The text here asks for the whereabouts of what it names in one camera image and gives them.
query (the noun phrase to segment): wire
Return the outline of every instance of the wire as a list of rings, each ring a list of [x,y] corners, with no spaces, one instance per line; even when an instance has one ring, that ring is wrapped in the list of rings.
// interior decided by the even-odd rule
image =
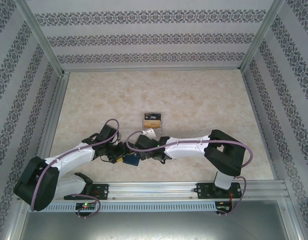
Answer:
[[[233,194],[232,194],[232,192],[229,192],[229,202],[230,202],[230,206],[229,207],[231,207],[232,205],[233,205]]]
[[[225,214],[226,217],[229,216],[229,215],[231,215],[231,214],[233,214],[233,213],[237,210],[238,206],[240,205],[240,203],[241,203],[242,200],[243,200],[243,197],[244,197],[245,191],[246,191],[246,187],[247,187],[247,181],[246,181],[246,179],[245,179],[244,176],[237,176],[237,177],[234,177],[234,179],[243,179],[243,180],[244,180],[244,189],[243,189],[243,192],[242,192],[242,196],[241,196],[240,199],[238,200],[238,203],[236,204],[236,206],[234,207],[234,209],[232,209],[229,213],[224,212],[224,211],[221,211],[221,210],[217,210],[218,212],[220,212],[220,213],[222,213],[222,214]]]
[[[84,218],[84,219],[87,219],[87,218],[90,218],[94,215],[96,215],[99,211],[100,211],[100,200],[94,196],[88,196],[88,195],[84,195],[84,194],[71,194],[71,196],[77,196],[77,197],[85,197],[85,198],[90,198],[90,199],[94,199],[95,200],[95,203],[97,202],[98,203],[98,208],[96,209],[96,211],[92,212],[90,215],[88,216],[82,216],[80,215],[80,211],[82,210],[82,208],[80,208],[77,212],[77,215],[78,215],[78,218]]]
[[[132,151],[136,151],[136,152],[150,152],[150,151],[154,151],[154,150],[158,150],[158,149],[162,149],[162,148],[166,148],[166,147],[170,147],[170,146],[173,146],[173,145],[178,145],[178,144],[205,144],[205,143],[211,143],[211,144],[234,144],[234,145],[238,145],[238,146],[241,146],[243,148],[245,148],[249,153],[250,153],[250,158],[248,159],[248,161],[242,165],[242,168],[244,168],[245,166],[247,166],[248,164],[250,164],[250,162],[253,160],[253,157],[254,157],[254,154],[253,154],[253,151],[250,149],[250,147],[246,146],[245,144],[241,143],[241,142],[238,142],[238,141],[229,141],[229,140],[181,140],[181,141],[176,141],[176,142],[171,142],[171,143],[168,143],[168,144],[165,144],[165,145],[161,145],[161,146],[156,146],[156,147],[152,147],[151,149],[148,148],[148,149],[135,149],[133,147],[131,147],[129,145],[129,139],[137,134],[137,133],[143,133],[143,131],[136,131],[136,132],[133,132],[131,135],[128,136],[127,140],[126,140],[126,145],[127,147],[132,150]]]
[[[39,186],[42,182],[42,179],[46,173],[46,171],[56,162],[58,162],[59,160],[61,160],[63,157],[71,154],[71,153],[74,153],[76,151],[79,151],[79,150],[82,150],[82,149],[87,149],[87,148],[90,148],[90,147],[94,147],[94,146],[98,146],[98,145],[101,145],[101,144],[104,144],[104,143],[107,143],[109,141],[111,141],[117,134],[118,134],[118,131],[119,131],[119,122],[117,119],[114,119],[114,118],[111,118],[109,120],[107,120],[105,122],[105,124],[109,123],[110,121],[115,121],[117,123],[117,129],[116,129],[116,132],[113,134],[113,136],[111,136],[110,138],[104,140],[104,141],[101,141],[101,142],[98,142],[98,143],[94,143],[94,144],[91,144],[91,145],[86,145],[86,146],[82,146],[82,147],[78,147],[78,148],[74,148],[68,152],[65,152],[64,154],[62,154],[61,156],[59,156],[57,159],[53,160],[49,165],[46,166],[46,168],[44,168],[43,172],[41,173],[41,175],[39,176],[38,178],[38,181],[37,181],[37,184],[35,186],[35,190],[34,190],[34,193],[33,193],[33,197],[32,197],[32,201],[30,203],[30,210],[33,212],[35,209],[34,209],[34,206],[35,206],[35,200],[36,200],[36,197],[37,197],[37,192],[38,192],[38,189],[39,189]]]

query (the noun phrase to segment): black joint housing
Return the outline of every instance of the black joint housing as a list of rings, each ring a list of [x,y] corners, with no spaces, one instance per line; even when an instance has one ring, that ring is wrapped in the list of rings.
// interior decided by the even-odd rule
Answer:
[[[93,191],[93,180],[90,179],[88,176],[86,176],[85,174],[82,174],[81,172],[77,172],[77,173],[74,173],[76,176],[79,176],[81,179],[84,180],[84,182],[86,183],[85,184],[85,187],[83,189],[83,191],[80,193],[80,194],[84,194],[84,195],[88,195],[90,196],[92,191]]]
[[[109,139],[112,137],[116,132],[116,129],[111,127],[110,125],[105,124],[100,133],[94,133],[88,138],[85,138],[82,140],[82,143],[86,143],[88,145],[100,143],[102,141],[105,141],[106,139]],[[113,142],[106,142],[101,145],[93,146],[93,149],[95,150],[95,155],[93,159],[96,159],[101,156],[108,155],[109,148],[113,146]]]
[[[220,130],[212,130],[210,140],[228,140],[239,142]],[[209,143],[204,149],[205,157],[222,173],[237,177],[240,175],[246,149],[242,146],[228,143]]]
[[[16,183],[13,192],[23,199],[29,205],[31,204],[34,190],[38,181],[38,177],[41,175],[42,171],[47,167],[45,160],[39,158],[38,156],[33,157],[27,164],[22,175],[20,176],[18,182]],[[34,209],[36,211],[41,211],[46,208],[50,202],[53,200],[57,181],[58,181],[59,171],[56,167],[50,167],[40,183]]]
[[[148,138],[145,135],[140,135],[136,140],[134,147],[136,149],[142,150],[155,148],[157,146],[165,145],[168,139],[168,136],[163,136],[159,139],[159,141],[156,141],[154,139]],[[154,151],[139,152],[139,155],[142,160],[153,158],[155,160],[159,160],[162,164],[165,164],[165,160],[170,159],[170,157],[165,155],[164,151],[165,148],[160,148]]]

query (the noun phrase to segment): label on box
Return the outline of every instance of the label on box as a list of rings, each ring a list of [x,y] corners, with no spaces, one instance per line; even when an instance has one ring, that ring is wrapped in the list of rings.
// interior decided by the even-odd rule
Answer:
[[[144,127],[157,129],[161,127],[161,113],[146,113],[144,114]]]

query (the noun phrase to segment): damask pattern stripe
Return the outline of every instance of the damask pattern stripe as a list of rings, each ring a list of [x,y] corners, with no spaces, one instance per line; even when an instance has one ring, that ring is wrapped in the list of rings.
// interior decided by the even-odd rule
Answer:
[[[252,101],[253,101],[253,105],[254,105],[255,112],[256,112],[256,115],[257,115],[257,118],[258,118],[258,122],[259,122],[260,128],[261,128],[261,130],[262,130],[264,139],[265,139],[265,143],[266,143],[266,147],[267,147],[267,150],[268,150],[270,159],[271,159],[272,164],[273,164],[273,166],[274,166],[274,170],[275,170],[275,173],[276,173],[276,177],[277,177],[278,179],[280,179],[279,174],[278,174],[278,171],[277,171],[276,164],[275,164],[274,159],[273,159],[272,151],[271,151],[270,146],[269,146],[269,144],[268,144],[268,140],[267,140],[267,137],[266,137],[266,133],[265,133],[263,124],[262,124],[262,122],[261,122],[261,120],[260,120],[260,115],[259,115],[259,113],[258,113],[258,110],[257,110],[257,107],[256,107],[256,103],[255,103],[255,100],[254,100],[254,97],[253,97],[252,92],[251,92],[250,87],[249,87],[248,78],[247,78],[247,76],[246,76],[245,73],[244,73],[244,78],[245,78],[245,82],[246,82],[246,85],[247,85],[247,87],[248,87],[248,90],[249,90],[249,92],[250,92],[250,97],[251,97],[251,99],[252,99]]]
[[[154,10],[35,14],[44,26],[171,23],[260,23],[266,10]]]
[[[5,158],[7,147],[9,146],[10,140],[12,139],[12,135],[15,131],[17,122],[23,110],[27,95],[34,81],[34,77],[43,58],[43,55],[44,51],[38,44],[26,70],[26,73],[23,77],[22,83],[20,84],[19,90],[17,91],[11,110],[8,113],[8,117],[6,118],[6,122],[4,123],[3,130],[1,131],[0,166],[2,165],[2,162]]]
[[[308,1],[288,0],[287,2],[308,34]]]
[[[301,147],[303,155],[305,155],[304,158],[307,161],[308,166],[308,131],[305,129],[305,125],[302,123],[303,120],[297,112],[297,107],[292,100],[292,95],[289,93],[288,87],[285,84],[285,80],[283,79],[273,54],[271,53],[265,40],[259,46],[259,51],[262,54],[270,76],[273,79],[277,93],[280,97],[280,100],[282,101],[291,127],[294,130],[297,142]]]
[[[78,54],[58,55],[62,64],[90,63],[143,63],[143,62],[203,62],[203,61],[241,61],[244,52],[164,52],[164,53],[121,53],[121,54]]]
[[[51,97],[49,105],[48,105],[47,114],[46,114],[45,119],[44,119],[43,128],[42,128],[42,131],[40,132],[39,140],[38,140],[37,147],[36,147],[36,150],[35,150],[35,156],[37,155],[37,152],[38,152],[38,149],[39,149],[39,146],[40,146],[40,141],[42,140],[42,136],[43,136],[43,132],[44,132],[44,129],[45,129],[46,122],[47,122],[49,110],[50,110],[50,107],[52,106],[52,102],[53,102],[53,99],[54,99],[54,93],[56,91],[57,84],[58,84],[58,81],[59,81],[60,78],[61,77],[57,77],[57,81],[55,83],[53,94],[52,94],[52,97]]]
[[[3,226],[5,224],[7,213],[8,213],[8,210],[10,208],[11,201],[12,201],[12,196],[14,194],[13,188],[14,188],[17,180],[20,177],[22,167],[23,167],[23,164],[24,164],[24,160],[25,160],[26,155],[27,155],[27,150],[28,150],[28,147],[30,145],[30,141],[31,141],[31,138],[32,138],[38,117],[39,117],[41,107],[42,107],[43,102],[44,102],[44,98],[45,98],[45,95],[46,95],[52,74],[53,74],[53,67],[49,63],[48,66],[47,66],[47,69],[44,73],[44,77],[42,79],[39,90],[37,92],[35,103],[32,107],[32,111],[31,111],[31,114],[30,114],[29,119],[27,121],[27,125],[25,127],[25,131],[24,131],[24,134],[22,136],[20,146],[17,150],[17,154],[16,154],[15,160],[13,162],[13,167],[11,169],[9,176],[8,176],[8,181],[6,183],[6,187],[4,188],[4,191],[3,191],[4,195],[2,196],[2,201],[0,202],[0,234],[1,234],[1,231],[2,231]]]
[[[10,78],[15,71],[15,67],[19,62],[20,56],[22,55],[31,34],[32,32],[29,26],[24,21],[0,68],[0,99],[5,92],[6,85],[9,83]]]
[[[253,33],[175,33],[48,37],[52,47],[157,45],[157,44],[250,44]]]
[[[271,29],[308,100],[308,67],[306,62],[303,60],[280,17],[274,20]]]
[[[0,33],[5,28],[15,9],[16,4],[13,0],[0,1]]]
[[[274,110],[273,104],[270,100],[269,94],[265,87],[263,77],[254,59],[250,63],[249,68],[253,74],[254,81],[256,83],[258,92],[261,96],[262,103],[264,105],[268,121],[271,125],[271,129],[273,131],[273,135],[277,143],[278,150],[281,154],[283,163],[286,168],[286,173],[288,177],[290,178],[292,188],[295,191],[297,203],[300,207],[300,211],[303,213],[302,217],[304,221],[306,222],[306,226],[308,227],[308,197],[306,196],[306,191],[304,190],[304,184],[302,182],[301,176],[297,168],[295,167],[295,162],[293,160],[292,155],[290,154],[290,150],[285,140],[284,133],[281,130],[281,126],[278,121],[276,111]],[[250,91],[250,94],[252,96],[252,91],[250,89],[248,81],[246,82],[247,82],[247,86]]]

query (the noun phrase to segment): small box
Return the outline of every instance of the small box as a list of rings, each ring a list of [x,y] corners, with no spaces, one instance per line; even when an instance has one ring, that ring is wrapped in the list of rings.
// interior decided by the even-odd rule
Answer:
[[[160,112],[146,112],[143,117],[143,130],[154,129],[159,139],[163,134],[163,120]]]

